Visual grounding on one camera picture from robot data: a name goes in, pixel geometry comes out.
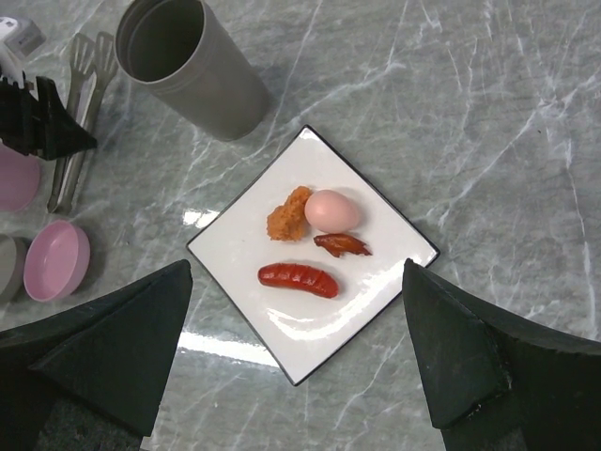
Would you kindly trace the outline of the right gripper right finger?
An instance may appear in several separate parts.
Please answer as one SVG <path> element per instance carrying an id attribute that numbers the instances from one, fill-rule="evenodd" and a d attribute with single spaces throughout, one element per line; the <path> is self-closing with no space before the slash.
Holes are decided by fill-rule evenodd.
<path id="1" fill-rule="evenodd" d="M 412 260 L 402 294 L 446 449 L 599 449 L 599 342 L 504 310 Z"/>

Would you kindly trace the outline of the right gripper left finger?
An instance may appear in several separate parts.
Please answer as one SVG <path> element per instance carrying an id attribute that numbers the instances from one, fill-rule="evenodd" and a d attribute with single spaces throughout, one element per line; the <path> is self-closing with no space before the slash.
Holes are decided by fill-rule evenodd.
<path id="1" fill-rule="evenodd" d="M 183 259 L 2 332 L 2 449 L 139 449 L 155 425 L 192 289 Z"/>

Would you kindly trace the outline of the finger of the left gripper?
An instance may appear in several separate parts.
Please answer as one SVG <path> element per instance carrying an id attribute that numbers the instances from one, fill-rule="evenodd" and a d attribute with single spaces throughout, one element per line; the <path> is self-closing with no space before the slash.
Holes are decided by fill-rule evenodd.
<path id="1" fill-rule="evenodd" d="M 52 79 L 36 78 L 38 97 L 15 81 L 1 78 L 1 140 L 5 146 L 42 160 L 56 160 L 97 146 L 72 118 Z"/>

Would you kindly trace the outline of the metal food tongs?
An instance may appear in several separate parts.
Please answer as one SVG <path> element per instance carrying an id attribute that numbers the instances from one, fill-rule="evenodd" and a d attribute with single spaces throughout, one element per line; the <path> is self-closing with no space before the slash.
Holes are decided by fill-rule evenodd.
<path id="1" fill-rule="evenodd" d="M 70 46 L 70 85 L 67 112 L 89 133 L 95 131 L 104 93 L 115 78 L 118 65 L 114 37 L 100 31 L 95 40 L 77 33 Z M 71 212 L 75 191 L 85 162 L 85 153 L 58 159 L 54 167 L 51 195 L 46 210 L 53 214 Z"/>

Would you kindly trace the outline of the red sausage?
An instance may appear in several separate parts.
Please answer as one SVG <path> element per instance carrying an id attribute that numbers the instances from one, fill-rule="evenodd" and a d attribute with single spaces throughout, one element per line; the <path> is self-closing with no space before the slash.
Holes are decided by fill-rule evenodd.
<path id="1" fill-rule="evenodd" d="M 295 289 L 318 297 L 338 296 L 338 282 L 328 272 L 298 263 L 273 263 L 260 268 L 257 278 L 261 285 L 271 288 Z"/>

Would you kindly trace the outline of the brown chicken wing piece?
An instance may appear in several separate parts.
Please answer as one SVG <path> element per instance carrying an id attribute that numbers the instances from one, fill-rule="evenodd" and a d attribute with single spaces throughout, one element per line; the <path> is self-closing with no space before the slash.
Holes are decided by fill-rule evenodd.
<path id="1" fill-rule="evenodd" d="M 333 257 L 344 254 L 371 256 L 368 245 L 354 236 L 344 233 L 318 235 L 313 238 L 314 244 L 326 250 Z"/>

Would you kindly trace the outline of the pink boiled egg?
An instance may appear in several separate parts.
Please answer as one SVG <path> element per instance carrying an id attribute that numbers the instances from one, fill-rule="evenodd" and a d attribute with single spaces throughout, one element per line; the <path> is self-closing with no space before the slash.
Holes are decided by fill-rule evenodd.
<path id="1" fill-rule="evenodd" d="M 333 190 L 321 190 L 310 195 L 304 214 L 307 222 L 325 233 L 343 233 L 355 228 L 361 215 L 346 196 Z"/>

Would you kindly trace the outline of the orange fried nugget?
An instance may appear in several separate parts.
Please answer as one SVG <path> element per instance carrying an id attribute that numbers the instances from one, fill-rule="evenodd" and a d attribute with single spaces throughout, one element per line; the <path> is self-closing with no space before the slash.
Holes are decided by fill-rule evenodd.
<path id="1" fill-rule="evenodd" d="M 267 217 L 267 233 L 272 241 L 300 241 L 307 234 L 304 213 L 312 191 L 299 186 L 287 197 L 284 204 L 276 207 Z"/>

